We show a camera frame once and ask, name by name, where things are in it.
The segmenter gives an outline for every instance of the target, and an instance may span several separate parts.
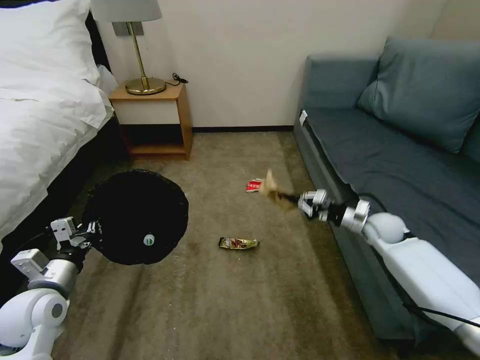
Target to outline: nightstand shelf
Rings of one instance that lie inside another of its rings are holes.
[[[110,94],[131,156],[181,156],[189,159],[192,124],[184,84],[167,85],[153,95],[132,95],[122,84]]]

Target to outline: brass lamp base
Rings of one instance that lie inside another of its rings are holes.
[[[152,95],[165,90],[165,81],[155,77],[142,77],[125,84],[126,92],[132,95]]]

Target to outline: white lamp shade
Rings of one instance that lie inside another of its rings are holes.
[[[162,17],[157,0],[91,0],[93,18],[105,22],[144,22]]]

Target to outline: white duvet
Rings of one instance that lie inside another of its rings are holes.
[[[105,93],[86,80],[34,71],[2,75],[0,239],[47,196],[49,184],[111,115]]]

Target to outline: floor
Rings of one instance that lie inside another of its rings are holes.
[[[312,190],[290,132],[196,134],[190,161],[105,165],[72,215],[97,181],[133,168],[182,187],[187,232],[154,265],[122,266],[92,250],[54,359],[397,359],[374,337],[330,227],[245,192],[268,168],[285,189]],[[224,250],[221,236],[261,244]],[[473,357],[449,337],[409,359]]]

